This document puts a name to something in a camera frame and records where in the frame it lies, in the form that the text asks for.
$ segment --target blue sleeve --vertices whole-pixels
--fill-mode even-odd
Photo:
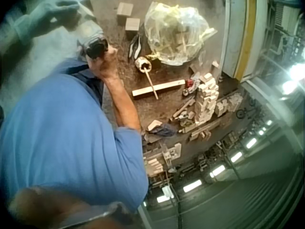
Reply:
[[[141,135],[126,127],[114,131],[114,139],[125,181],[121,183],[119,195],[126,199],[129,209],[136,210],[148,190]]]

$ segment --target red object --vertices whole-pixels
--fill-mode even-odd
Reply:
[[[189,88],[194,85],[194,80],[186,80],[186,87]]]

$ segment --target glove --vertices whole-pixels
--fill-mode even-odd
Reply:
[[[24,15],[15,22],[15,30],[22,44],[62,25],[67,17],[75,17],[79,9],[75,0],[44,1],[30,15]]]

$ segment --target blue shirt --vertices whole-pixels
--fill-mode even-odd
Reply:
[[[148,189],[141,135],[113,131],[92,90],[66,74],[39,81],[5,119],[0,166],[6,200],[25,187],[57,187],[134,211]]]

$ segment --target stick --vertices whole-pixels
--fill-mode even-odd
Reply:
[[[149,77],[149,74],[148,74],[148,72],[147,72],[147,69],[144,68],[144,71],[145,71],[145,74],[146,74],[146,76],[147,76],[147,79],[148,79],[149,83],[151,84],[151,87],[152,87],[154,96],[155,96],[156,99],[158,100],[159,98],[158,98],[157,92],[154,90],[154,87],[153,87],[152,81],[151,81],[151,79],[150,79],[150,77]]]

